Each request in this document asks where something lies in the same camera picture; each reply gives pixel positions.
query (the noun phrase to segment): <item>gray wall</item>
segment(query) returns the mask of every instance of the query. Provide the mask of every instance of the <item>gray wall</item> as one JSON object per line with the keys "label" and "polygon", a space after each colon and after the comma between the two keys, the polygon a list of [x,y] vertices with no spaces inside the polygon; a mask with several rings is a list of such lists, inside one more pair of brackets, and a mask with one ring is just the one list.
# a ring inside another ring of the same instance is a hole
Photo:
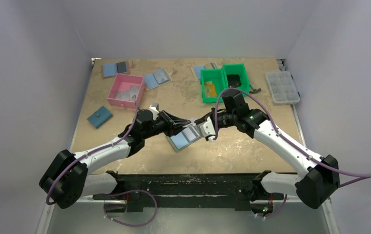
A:
{"label": "gray wall", "polygon": [[90,63],[62,2],[0,0],[0,233],[36,231],[38,182],[69,147]]}
{"label": "gray wall", "polygon": [[[371,1],[320,1],[287,61],[307,145],[344,170],[371,173]],[[371,179],[332,200],[342,233],[371,233]]]}
{"label": "gray wall", "polygon": [[318,0],[63,0],[92,57],[285,58]]}

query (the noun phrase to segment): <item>green box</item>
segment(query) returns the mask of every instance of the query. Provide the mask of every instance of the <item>green box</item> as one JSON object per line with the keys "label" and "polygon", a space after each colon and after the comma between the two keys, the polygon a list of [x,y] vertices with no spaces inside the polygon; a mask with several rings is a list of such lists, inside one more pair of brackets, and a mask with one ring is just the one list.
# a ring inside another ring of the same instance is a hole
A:
{"label": "green box", "polygon": [[[226,75],[223,69],[209,69],[201,70],[201,85],[202,85],[202,97],[203,103],[215,103],[217,101],[218,95],[228,87]],[[207,81],[213,82],[216,90],[217,97],[206,97],[206,89],[204,83]]]}
{"label": "green box", "polygon": [[239,75],[240,76],[240,82],[242,85],[238,86],[237,88],[246,92],[250,91],[250,82],[249,78],[247,76],[245,65],[240,64],[224,64],[222,68],[225,72],[225,79],[227,82],[227,75]]}

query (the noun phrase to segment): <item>pink plastic bin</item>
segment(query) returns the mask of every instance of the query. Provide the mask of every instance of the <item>pink plastic bin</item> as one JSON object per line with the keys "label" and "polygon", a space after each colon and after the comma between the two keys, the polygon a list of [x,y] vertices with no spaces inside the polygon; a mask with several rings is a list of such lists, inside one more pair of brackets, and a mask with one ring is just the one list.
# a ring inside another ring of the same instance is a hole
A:
{"label": "pink plastic bin", "polygon": [[111,87],[108,97],[106,98],[111,106],[129,108],[135,110],[135,103],[133,101],[116,99],[115,96],[119,91],[129,90],[131,85],[139,85],[140,91],[137,95],[137,105],[140,106],[141,99],[145,90],[145,80],[144,77],[131,76],[126,74],[117,74],[114,83]]}

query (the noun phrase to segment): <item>wooden table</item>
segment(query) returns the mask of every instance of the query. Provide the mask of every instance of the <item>wooden table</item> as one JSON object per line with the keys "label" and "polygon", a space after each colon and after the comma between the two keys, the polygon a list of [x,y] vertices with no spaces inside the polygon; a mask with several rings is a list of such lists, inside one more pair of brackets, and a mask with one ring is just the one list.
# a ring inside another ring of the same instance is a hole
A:
{"label": "wooden table", "polygon": [[[114,78],[103,78],[102,65],[123,59],[96,60],[91,80],[83,103],[81,115],[75,130],[72,151],[84,151],[106,143],[122,132],[132,122],[133,110],[112,107],[106,100]],[[298,129],[289,105],[275,106],[268,90],[265,73],[278,71],[274,58],[165,58],[132,59],[131,75],[143,76],[160,68],[174,69],[173,82],[145,91],[140,107],[146,109],[158,102],[160,110],[181,117],[202,117],[214,104],[202,102],[201,85],[194,78],[191,67],[215,61],[219,66],[230,63],[244,63],[250,82],[255,88],[262,88],[254,96],[263,103],[278,126],[299,141]],[[259,108],[245,98],[249,107]],[[87,120],[101,106],[112,112],[113,117],[99,129]],[[175,152],[164,134],[145,141],[145,147],[135,155],[112,162],[96,173],[106,170],[121,174],[176,174],[176,173],[249,173],[272,170],[294,172],[294,170],[267,146],[240,133],[235,127],[221,129],[216,142],[204,139]]]}

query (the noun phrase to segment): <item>clear plastic organizer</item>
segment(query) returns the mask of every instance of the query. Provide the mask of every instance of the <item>clear plastic organizer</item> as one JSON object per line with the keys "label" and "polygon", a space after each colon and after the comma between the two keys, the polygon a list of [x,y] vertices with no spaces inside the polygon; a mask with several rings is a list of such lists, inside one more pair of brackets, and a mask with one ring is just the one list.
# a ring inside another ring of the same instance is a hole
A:
{"label": "clear plastic organizer", "polygon": [[301,100],[290,72],[268,72],[266,82],[274,104],[295,104]]}

